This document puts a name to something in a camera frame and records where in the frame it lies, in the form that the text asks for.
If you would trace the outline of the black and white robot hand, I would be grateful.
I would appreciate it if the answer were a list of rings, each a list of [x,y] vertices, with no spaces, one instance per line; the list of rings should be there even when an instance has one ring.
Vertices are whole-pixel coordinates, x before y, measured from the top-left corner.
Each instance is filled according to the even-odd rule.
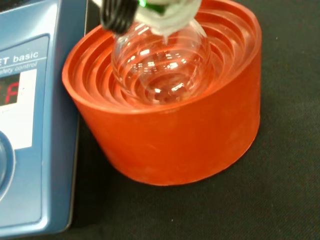
[[[169,36],[186,27],[196,16],[200,0],[94,0],[100,10],[100,24],[123,35],[133,23],[150,27],[158,36]]]

